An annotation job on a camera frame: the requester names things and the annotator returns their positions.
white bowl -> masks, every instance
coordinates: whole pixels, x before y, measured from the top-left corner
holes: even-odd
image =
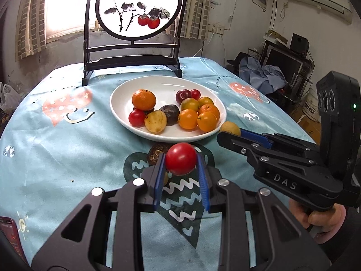
[[[217,127],[204,133],[199,128],[186,131],[182,129],[178,124],[167,126],[160,134],[153,134],[143,127],[133,127],[128,120],[130,112],[133,110],[132,96],[138,89],[147,89],[156,96],[157,103],[155,109],[160,109],[164,105],[178,105],[176,102],[176,93],[180,89],[198,89],[201,92],[201,97],[209,97],[213,100],[214,105],[220,111],[220,120]],[[221,125],[226,121],[227,112],[226,108],[221,100],[212,93],[212,91],[205,86],[185,80],[178,77],[170,77],[164,75],[155,75],[147,77],[138,77],[132,80],[124,82],[118,86],[113,93],[109,101],[111,112],[114,117],[128,130],[146,139],[154,140],[156,142],[165,143],[191,143],[200,139],[207,138],[218,132]]]

metal screw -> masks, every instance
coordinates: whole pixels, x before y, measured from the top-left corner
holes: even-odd
[[[259,190],[259,193],[264,196],[269,196],[271,194],[271,191],[268,188],[263,187]]]
[[[96,188],[93,188],[93,189],[91,190],[91,194],[92,194],[93,196],[99,196],[99,195],[101,195],[102,193],[103,193],[103,189],[100,188],[100,187],[96,187]]]
[[[136,178],[135,180],[133,180],[133,184],[135,186],[141,186],[144,184],[144,179],[143,178]]]
[[[229,184],[229,180],[228,179],[220,179],[220,180],[218,180],[218,184],[220,186],[227,186]]]

red phone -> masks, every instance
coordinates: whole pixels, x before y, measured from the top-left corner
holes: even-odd
[[[16,227],[15,221],[11,218],[0,216],[0,230],[2,230],[8,241],[14,247],[16,253],[23,259],[25,263],[28,264],[24,251],[21,247],[18,228]]]

human hand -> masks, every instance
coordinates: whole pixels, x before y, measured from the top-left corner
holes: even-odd
[[[310,225],[322,226],[322,232],[333,230],[345,219],[345,207],[334,204],[333,208],[326,212],[313,211],[310,215],[305,213],[303,206],[295,200],[289,199],[289,210],[304,228]]]

plastic bag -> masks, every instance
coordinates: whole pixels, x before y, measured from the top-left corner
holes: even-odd
[[[11,115],[21,102],[21,96],[8,84],[0,82],[0,109]]]

